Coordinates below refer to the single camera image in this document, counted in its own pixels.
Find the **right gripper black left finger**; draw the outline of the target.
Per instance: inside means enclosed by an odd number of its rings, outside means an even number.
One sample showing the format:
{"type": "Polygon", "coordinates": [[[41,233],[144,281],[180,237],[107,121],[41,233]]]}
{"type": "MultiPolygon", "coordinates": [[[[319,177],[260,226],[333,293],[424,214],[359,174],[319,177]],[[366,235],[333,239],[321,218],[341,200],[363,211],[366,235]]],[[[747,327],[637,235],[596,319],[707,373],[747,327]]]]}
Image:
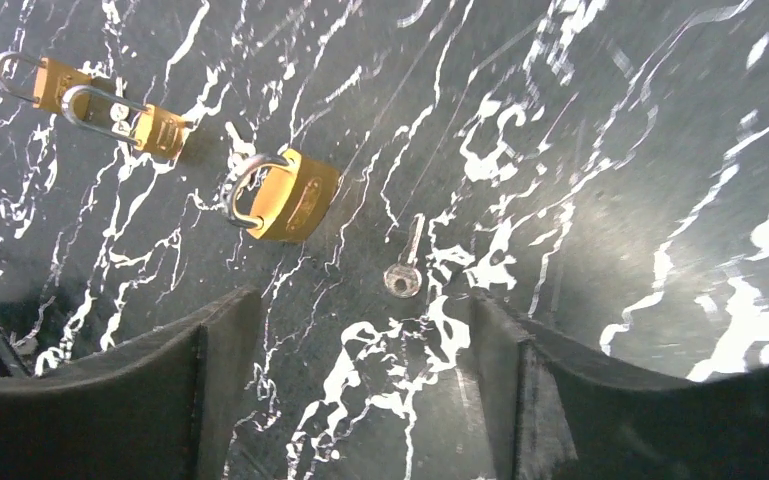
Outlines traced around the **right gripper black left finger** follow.
{"type": "Polygon", "coordinates": [[[32,375],[0,329],[0,479],[218,479],[262,323],[238,289],[32,375]]]}

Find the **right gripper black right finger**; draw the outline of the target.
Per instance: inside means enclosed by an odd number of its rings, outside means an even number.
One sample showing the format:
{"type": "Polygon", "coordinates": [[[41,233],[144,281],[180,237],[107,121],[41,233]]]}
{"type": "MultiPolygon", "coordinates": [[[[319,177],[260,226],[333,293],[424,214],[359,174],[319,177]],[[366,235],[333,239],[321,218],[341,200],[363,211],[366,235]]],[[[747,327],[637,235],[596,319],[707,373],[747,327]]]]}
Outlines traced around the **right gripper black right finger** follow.
{"type": "Polygon", "coordinates": [[[769,479],[769,365],[696,383],[480,293],[470,331],[502,479],[769,479]]]}

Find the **large brass padlock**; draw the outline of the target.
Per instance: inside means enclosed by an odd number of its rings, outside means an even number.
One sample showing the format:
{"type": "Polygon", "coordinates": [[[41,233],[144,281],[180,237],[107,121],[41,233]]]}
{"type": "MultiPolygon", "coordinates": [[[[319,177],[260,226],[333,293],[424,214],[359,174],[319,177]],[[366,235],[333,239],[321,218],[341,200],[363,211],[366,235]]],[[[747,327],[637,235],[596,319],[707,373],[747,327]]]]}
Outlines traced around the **large brass padlock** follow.
{"type": "Polygon", "coordinates": [[[241,157],[240,175],[223,206],[228,222],[260,240],[301,243],[326,215],[337,192],[341,172],[294,149],[280,154],[258,153],[241,157]],[[238,199],[252,175],[268,173],[245,213],[238,199]]]}

